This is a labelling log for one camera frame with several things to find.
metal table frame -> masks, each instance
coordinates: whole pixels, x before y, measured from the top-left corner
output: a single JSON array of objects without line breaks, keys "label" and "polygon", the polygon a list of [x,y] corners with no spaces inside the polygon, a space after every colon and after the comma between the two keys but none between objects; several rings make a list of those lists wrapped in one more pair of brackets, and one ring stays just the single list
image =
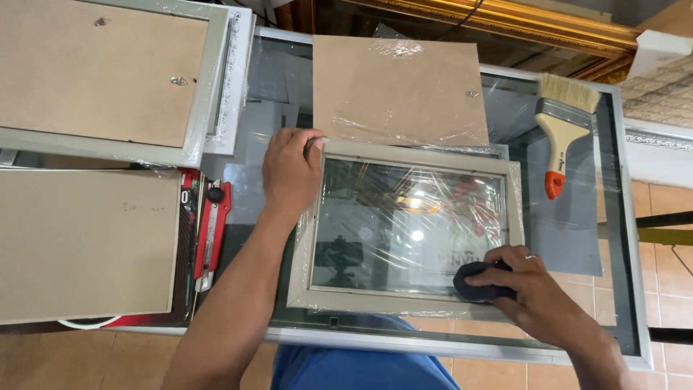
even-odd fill
[{"label": "metal table frame", "polygon": [[[312,36],[290,31],[281,31],[274,28],[258,27],[256,35],[289,42],[312,44]],[[482,73],[495,74],[510,78],[524,80],[538,80],[539,75],[527,71],[508,69],[490,65],[481,65]],[[621,158],[620,176],[622,179],[624,213],[626,219],[626,238],[630,255],[630,275],[633,283],[633,295],[635,302],[635,324],[638,342],[640,344],[640,356],[625,356],[628,367],[637,371],[652,371],[652,352],[650,336],[647,328],[645,312],[644,287],[642,285],[642,271],[640,268],[640,254],[638,251],[638,236],[635,226],[635,213],[631,195],[631,177],[628,167],[624,165],[625,129],[621,106],[621,91],[616,85],[605,85],[585,82],[600,92],[611,94],[614,102],[617,151]],[[184,328],[157,328],[157,327],[128,327],[112,328],[113,330],[130,332],[148,332],[157,334],[182,335]],[[492,359],[508,362],[543,363],[571,365],[570,358],[564,350],[528,348],[516,346],[497,346],[490,344],[462,343],[457,341],[440,341],[418,339],[411,337],[395,337],[374,334],[358,334],[348,332],[333,332],[328,330],[310,330],[297,328],[269,327],[264,340],[272,343],[294,344],[304,346],[321,346],[328,348],[346,348],[358,350],[374,350],[396,353],[423,353],[434,356],[465,357],[476,359]]]}]

orange brush handle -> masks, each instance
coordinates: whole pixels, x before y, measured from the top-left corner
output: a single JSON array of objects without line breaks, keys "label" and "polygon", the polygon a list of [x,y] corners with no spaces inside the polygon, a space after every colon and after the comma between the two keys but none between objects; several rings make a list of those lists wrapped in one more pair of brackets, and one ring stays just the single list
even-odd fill
[{"label": "orange brush handle", "polygon": [[546,196],[552,201],[561,193],[563,184],[565,183],[565,175],[558,172],[548,171],[544,176],[544,187],[546,188]]}]

cardboard sheet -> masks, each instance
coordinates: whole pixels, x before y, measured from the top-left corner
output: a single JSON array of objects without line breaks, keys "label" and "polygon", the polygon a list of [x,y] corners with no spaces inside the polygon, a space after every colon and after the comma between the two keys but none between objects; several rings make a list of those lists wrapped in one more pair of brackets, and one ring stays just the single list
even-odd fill
[{"label": "cardboard sheet", "polygon": [[475,44],[314,35],[313,101],[328,137],[489,144]]},{"label": "cardboard sheet", "polygon": [[[94,26],[100,18],[108,23]],[[207,26],[83,1],[2,0],[0,126],[180,148]]]},{"label": "cardboard sheet", "polygon": [[0,183],[0,324],[170,311],[178,171],[6,169]]}]

tile floor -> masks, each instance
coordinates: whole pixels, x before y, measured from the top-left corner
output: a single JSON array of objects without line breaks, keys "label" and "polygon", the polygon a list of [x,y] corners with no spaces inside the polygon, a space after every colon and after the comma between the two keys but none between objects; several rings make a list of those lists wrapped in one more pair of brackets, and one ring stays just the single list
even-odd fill
[{"label": "tile floor", "polygon": [[[689,189],[633,182],[633,200],[638,217],[693,210],[693,190]],[[676,252],[693,267],[693,247],[677,247]],[[693,328],[693,279],[671,246],[640,244],[640,257],[648,324]],[[600,323],[615,320],[609,269],[601,278],[560,273],[554,277]],[[510,324],[409,320],[420,330],[432,332],[528,337]],[[109,331],[0,336],[0,389],[158,389],[178,341],[178,337]],[[693,346],[653,343],[652,348],[655,372],[634,374],[642,388],[693,389]],[[260,347],[241,389],[269,389],[276,349],[272,344]],[[441,361],[465,390],[578,389],[572,367],[449,357]]]}]

person's left hand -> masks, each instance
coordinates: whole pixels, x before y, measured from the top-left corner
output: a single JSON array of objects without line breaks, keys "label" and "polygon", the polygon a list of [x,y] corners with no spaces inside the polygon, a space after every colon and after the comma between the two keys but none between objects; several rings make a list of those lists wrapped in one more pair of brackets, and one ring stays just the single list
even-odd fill
[{"label": "person's left hand", "polygon": [[283,128],[273,135],[262,167],[265,209],[296,223],[317,196],[322,180],[322,140],[316,139],[304,157],[309,140],[322,136],[315,129]]}]

